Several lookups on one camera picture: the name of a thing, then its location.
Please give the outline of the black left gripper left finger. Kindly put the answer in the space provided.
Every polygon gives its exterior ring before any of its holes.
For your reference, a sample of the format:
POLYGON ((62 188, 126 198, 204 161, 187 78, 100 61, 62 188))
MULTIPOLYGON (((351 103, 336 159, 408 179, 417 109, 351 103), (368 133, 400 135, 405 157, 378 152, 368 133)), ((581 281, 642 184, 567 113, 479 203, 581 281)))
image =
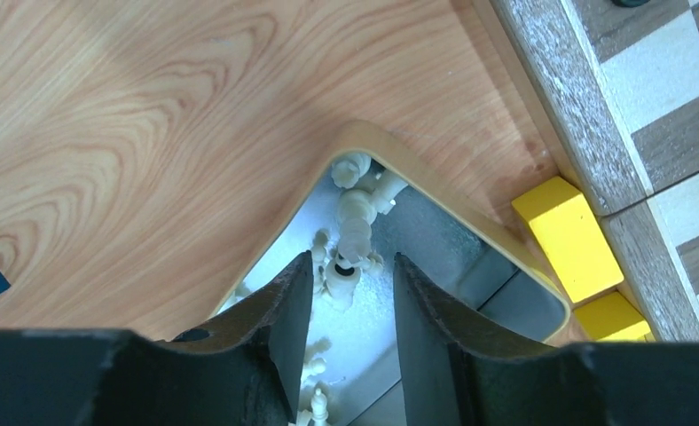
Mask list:
POLYGON ((0 329, 0 425, 285 425, 296 417, 310 252, 170 341, 119 328, 0 329))

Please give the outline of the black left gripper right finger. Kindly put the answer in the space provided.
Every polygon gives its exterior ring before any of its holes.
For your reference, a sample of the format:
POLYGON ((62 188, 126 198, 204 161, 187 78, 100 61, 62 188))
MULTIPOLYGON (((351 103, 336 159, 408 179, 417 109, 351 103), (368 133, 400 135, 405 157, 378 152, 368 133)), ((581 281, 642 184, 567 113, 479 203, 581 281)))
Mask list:
POLYGON ((699 425, 699 343, 571 343, 498 325, 396 254, 410 425, 699 425))

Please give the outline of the yellow arch block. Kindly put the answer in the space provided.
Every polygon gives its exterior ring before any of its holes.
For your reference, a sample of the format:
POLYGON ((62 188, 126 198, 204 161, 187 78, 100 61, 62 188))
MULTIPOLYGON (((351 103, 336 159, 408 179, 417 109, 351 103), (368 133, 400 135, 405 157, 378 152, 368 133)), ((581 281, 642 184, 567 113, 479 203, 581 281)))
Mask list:
POLYGON ((583 304, 574 313, 595 342, 647 342, 652 335, 647 320, 617 291, 583 304))

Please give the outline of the small yellow rectangular block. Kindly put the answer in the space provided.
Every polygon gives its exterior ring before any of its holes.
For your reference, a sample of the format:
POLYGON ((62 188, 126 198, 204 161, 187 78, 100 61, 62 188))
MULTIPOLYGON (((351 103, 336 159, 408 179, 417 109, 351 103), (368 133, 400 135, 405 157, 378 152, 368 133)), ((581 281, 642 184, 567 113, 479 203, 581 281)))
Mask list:
POLYGON ((576 303, 613 288, 622 270, 583 193, 552 177, 511 201, 576 303))

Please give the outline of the gold tin with white pieces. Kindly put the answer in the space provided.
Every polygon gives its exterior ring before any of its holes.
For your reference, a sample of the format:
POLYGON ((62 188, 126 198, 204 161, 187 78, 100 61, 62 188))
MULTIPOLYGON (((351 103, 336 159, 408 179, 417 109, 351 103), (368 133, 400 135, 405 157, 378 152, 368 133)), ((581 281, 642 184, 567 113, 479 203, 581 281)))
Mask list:
POLYGON ((522 242, 369 122, 339 129, 223 311, 304 251, 298 425, 476 425, 475 353, 543 346, 569 319, 522 242))

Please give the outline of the wooden chess board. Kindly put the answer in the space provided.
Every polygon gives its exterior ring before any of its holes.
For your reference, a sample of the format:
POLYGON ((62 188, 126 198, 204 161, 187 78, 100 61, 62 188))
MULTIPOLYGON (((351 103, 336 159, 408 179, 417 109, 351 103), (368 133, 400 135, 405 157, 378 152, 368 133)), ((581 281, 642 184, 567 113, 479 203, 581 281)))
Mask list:
POLYGON ((699 1, 476 1, 664 341, 699 341, 699 1))

